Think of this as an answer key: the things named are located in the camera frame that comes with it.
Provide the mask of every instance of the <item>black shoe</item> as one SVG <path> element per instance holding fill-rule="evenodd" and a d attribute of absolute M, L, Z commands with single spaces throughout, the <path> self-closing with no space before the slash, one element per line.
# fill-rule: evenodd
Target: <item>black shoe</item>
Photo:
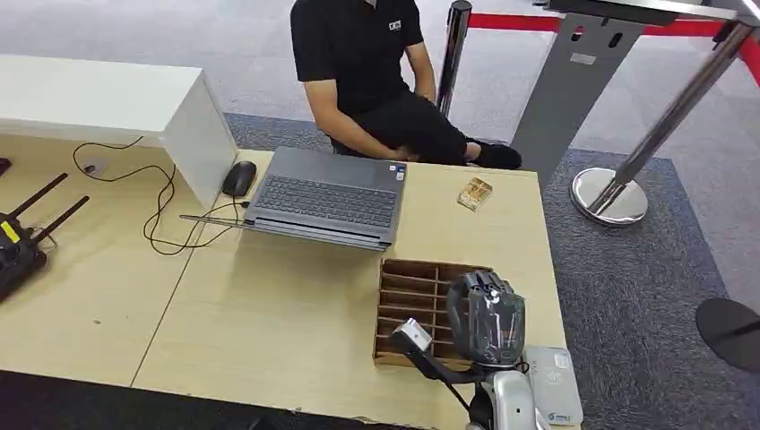
<path fill-rule="evenodd" d="M 480 156 L 472 162 L 482 168 L 503 168 L 516 170 L 523 165 L 523 156 L 520 152 L 502 144 L 490 144 L 481 141 L 472 141 L 480 145 Z"/>

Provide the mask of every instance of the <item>white robot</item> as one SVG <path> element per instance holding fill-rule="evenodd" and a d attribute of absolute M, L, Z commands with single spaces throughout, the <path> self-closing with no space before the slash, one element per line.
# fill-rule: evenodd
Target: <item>white robot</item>
<path fill-rule="evenodd" d="M 450 285 L 446 307 L 454 344 L 473 362 L 467 371 L 455 372 L 433 358 L 428 350 L 432 339 L 414 319 L 399 326 L 392 339 L 423 375 L 445 383 L 467 409 L 470 423 L 465 430 L 549 430 L 535 407 L 531 383 L 520 370 L 523 298 L 495 273 L 475 271 Z M 452 386 L 460 383 L 475 384 L 469 405 Z"/>

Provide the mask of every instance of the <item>stanchion pole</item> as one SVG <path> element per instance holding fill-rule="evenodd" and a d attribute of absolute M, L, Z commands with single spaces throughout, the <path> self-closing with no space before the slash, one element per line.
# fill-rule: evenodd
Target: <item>stanchion pole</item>
<path fill-rule="evenodd" d="M 594 221 L 615 227 L 627 226 L 643 218 L 648 202 L 634 177 L 729 68 L 754 29 L 736 21 L 727 23 L 727 26 L 730 33 L 725 40 L 715 48 L 617 171 L 589 168 L 575 177 L 570 194 L 580 212 Z"/>
<path fill-rule="evenodd" d="M 438 83 L 438 97 L 436 99 L 436 106 L 445 116 L 449 116 L 453 86 L 456 83 L 456 74 L 459 72 L 459 61 L 462 58 L 462 48 L 464 47 L 464 38 L 467 37 L 471 13 L 472 4 L 466 0 L 453 2 L 449 9 L 446 53 L 444 65 L 441 68 L 441 81 Z"/>

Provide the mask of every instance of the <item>red rope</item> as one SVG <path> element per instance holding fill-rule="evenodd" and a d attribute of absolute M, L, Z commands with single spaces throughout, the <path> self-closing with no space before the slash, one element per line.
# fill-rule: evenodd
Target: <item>red rope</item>
<path fill-rule="evenodd" d="M 557 31 L 561 19 L 556 16 L 500 15 L 494 13 L 473 13 L 470 15 L 471 29 Z M 647 26 L 643 34 L 647 36 L 682 36 L 711 38 L 718 33 L 722 23 L 705 20 L 676 20 L 666 27 Z M 760 86 L 760 45 L 756 40 L 748 40 L 741 48 L 741 58 Z"/>
<path fill-rule="evenodd" d="M 741 59 L 747 63 L 749 72 L 755 77 L 757 85 L 760 85 L 760 45 L 758 45 L 757 40 L 750 38 L 744 42 L 744 45 L 739 50 L 739 54 L 741 55 Z"/>

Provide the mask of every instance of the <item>white desk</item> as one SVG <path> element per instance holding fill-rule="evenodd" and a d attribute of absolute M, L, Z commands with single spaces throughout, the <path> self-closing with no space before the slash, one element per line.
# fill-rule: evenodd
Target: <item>white desk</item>
<path fill-rule="evenodd" d="M 237 146 L 203 71 L 0 56 L 0 133 L 167 150 L 204 207 Z"/>

